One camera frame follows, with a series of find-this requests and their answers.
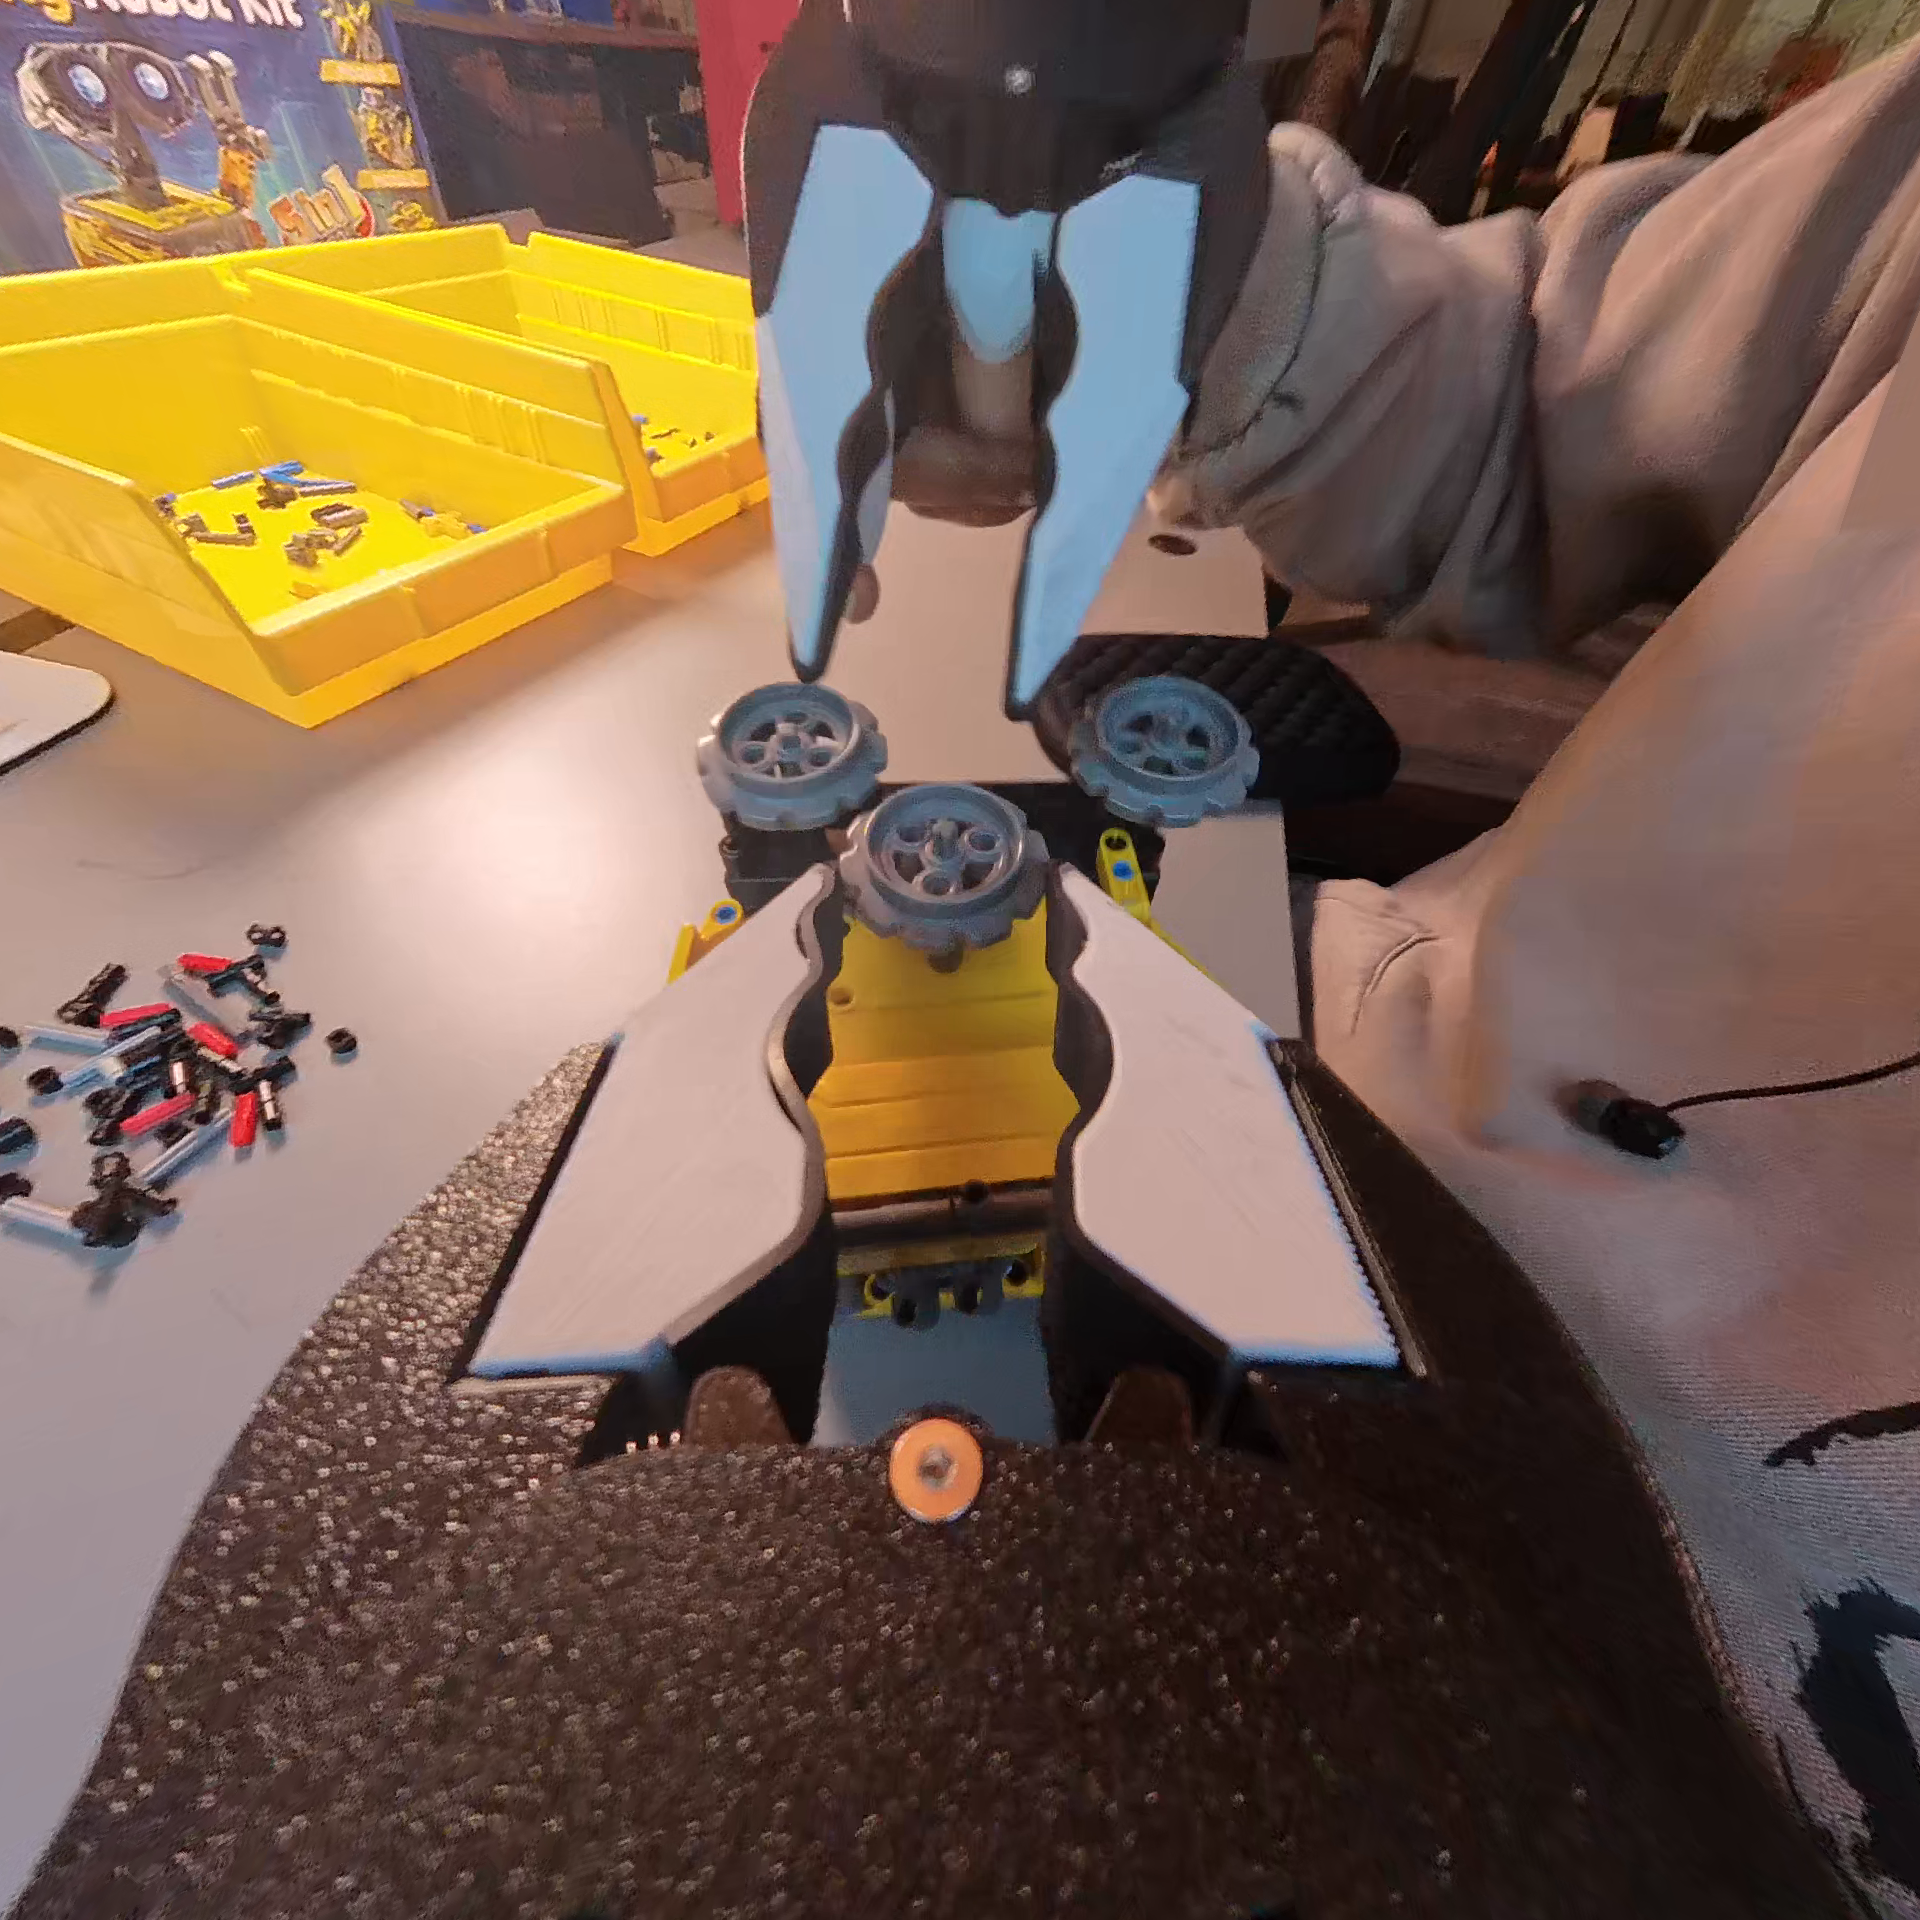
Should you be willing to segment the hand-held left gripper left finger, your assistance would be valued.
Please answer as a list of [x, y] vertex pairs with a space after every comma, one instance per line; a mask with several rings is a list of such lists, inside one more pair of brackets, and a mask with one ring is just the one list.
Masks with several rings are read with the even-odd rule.
[[837, 873], [816, 861], [623, 1016], [468, 1381], [635, 1371], [807, 1253], [827, 1218], [807, 1102], [833, 1066], [833, 975]]

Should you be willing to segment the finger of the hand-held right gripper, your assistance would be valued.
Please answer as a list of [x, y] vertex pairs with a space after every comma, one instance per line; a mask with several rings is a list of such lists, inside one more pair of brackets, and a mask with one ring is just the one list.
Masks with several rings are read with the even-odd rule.
[[790, 675], [827, 675], [856, 573], [894, 492], [880, 313], [927, 242], [933, 191], [890, 133], [817, 122], [751, 180], [760, 445]]
[[1055, 296], [1073, 313], [1064, 379], [1045, 397], [1045, 500], [1021, 561], [1006, 715], [1032, 715], [1078, 642], [1089, 606], [1189, 419], [1185, 341], [1197, 271], [1189, 180], [1114, 180], [1055, 242]]

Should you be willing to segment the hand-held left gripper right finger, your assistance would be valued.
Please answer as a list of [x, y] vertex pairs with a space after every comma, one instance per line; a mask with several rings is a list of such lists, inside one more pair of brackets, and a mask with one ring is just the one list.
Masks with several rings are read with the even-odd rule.
[[1073, 1092], [1055, 1181], [1064, 1243], [1213, 1360], [1401, 1368], [1277, 1035], [1064, 861], [1045, 974]]

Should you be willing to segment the yellow toy brick vehicle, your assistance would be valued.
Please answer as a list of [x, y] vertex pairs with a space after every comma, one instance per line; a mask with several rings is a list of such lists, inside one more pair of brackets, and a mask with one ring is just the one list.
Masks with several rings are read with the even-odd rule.
[[[1008, 806], [1023, 806], [1055, 852], [1153, 928], [1145, 827], [1114, 822], [1078, 789], [1037, 789]], [[751, 831], [722, 822], [734, 887], [704, 920], [684, 920], [667, 975], [713, 960], [790, 873], [837, 861], [856, 822], [817, 831]], [[1073, 1119], [1073, 1092], [1055, 1066], [1055, 1016], [1045, 906], [954, 974], [849, 913], [837, 975], [827, 994], [833, 1066], [816, 1085], [816, 1119], [837, 1283], [867, 1320], [927, 1323], [944, 1306], [983, 1311], [999, 1295], [1037, 1296], [1045, 1196]]]

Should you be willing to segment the person's right forearm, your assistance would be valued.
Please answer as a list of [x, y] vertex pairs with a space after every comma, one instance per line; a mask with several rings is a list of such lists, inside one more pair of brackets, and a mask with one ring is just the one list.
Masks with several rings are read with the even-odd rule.
[[1681, 605], [1912, 337], [1920, 52], [1722, 155], [1432, 229], [1277, 122], [1271, 213], [1153, 515], [1393, 634], [1553, 655]]

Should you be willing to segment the white desk stand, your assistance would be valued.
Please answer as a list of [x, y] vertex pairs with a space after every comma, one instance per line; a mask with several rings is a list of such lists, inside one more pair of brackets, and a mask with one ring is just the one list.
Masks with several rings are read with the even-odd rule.
[[0, 655], [0, 771], [55, 755], [115, 707], [99, 671]]

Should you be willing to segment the person's right hand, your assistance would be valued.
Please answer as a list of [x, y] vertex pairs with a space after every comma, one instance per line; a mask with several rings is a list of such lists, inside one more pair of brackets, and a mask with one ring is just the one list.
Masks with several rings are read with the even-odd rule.
[[1037, 500], [1032, 349], [983, 364], [963, 341], [906, 379], [894, 505], [951, 528], [1008, 528]]

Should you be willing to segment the yellow plastic bin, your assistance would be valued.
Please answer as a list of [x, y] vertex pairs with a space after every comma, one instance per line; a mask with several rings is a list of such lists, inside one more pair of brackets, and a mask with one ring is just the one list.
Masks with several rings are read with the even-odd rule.
[[[286, 728], [583, 605], [635, 541], [601, 364], [235, 262], [13, 271], [0, 319], [0, 589]], [[286, 455], [490, 536], [286, 565], [147, 505]]]
[[618, 379], [630, 557], [679, 557], [762, 500], [751, 288], [739, 271], [508, 229], [278, 246], [275, 271]]

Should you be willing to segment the black textured pad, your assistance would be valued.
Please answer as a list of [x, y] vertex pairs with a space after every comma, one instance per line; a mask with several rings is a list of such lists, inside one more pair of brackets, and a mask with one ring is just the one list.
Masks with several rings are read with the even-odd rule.
[[1375, 700], [1323, 652], [1286, 634], [1078, 634], [1032, 714], [1037, 755], [1064, 771], [1073, 715], [1132, 675], [1189, 675], [1237, 707], [1254, 747], [1243, 806], [1377, 797], [1401, 771], [1401, 736]]

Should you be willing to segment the scattered small mixed brick parts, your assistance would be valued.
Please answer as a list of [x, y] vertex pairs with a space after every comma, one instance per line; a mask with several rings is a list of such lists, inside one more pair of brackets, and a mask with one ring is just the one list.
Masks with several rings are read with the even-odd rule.
[[248, 466], [188, 492], [147, 492], [154, 521], [195, 557], [319, 561], [415, 561], [443, 541], [490, 536], [437, 500], [378, 492], [308, 466]]

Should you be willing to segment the pile of small brick pins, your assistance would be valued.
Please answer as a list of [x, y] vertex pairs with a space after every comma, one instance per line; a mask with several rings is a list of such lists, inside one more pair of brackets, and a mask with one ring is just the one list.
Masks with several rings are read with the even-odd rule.
[[99, 967], [49, 1016], [8, 1016], [8, 1243], [123, 1259], [176, 1224], [183, 1181], [286, 1143], [286, 1085], [319, 1016], [278, 985], [286, 920]]

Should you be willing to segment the beige printed sweatshirt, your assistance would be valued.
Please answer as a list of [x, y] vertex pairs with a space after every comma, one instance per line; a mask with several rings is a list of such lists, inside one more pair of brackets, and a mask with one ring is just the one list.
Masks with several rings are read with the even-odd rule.
[[1502, 1238], [1633, 1426], [1817, 1850], [1912, 1912], [1912, 505], [1852, 515], [1890, 379], [1475, 849], [1311, 906], [1311, 1043]]

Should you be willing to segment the blue toy kit box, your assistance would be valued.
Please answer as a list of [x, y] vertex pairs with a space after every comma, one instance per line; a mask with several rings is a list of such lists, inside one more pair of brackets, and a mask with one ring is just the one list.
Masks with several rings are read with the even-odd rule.
[[8, 0], [0, 271], [443, 222], [378, 0]]

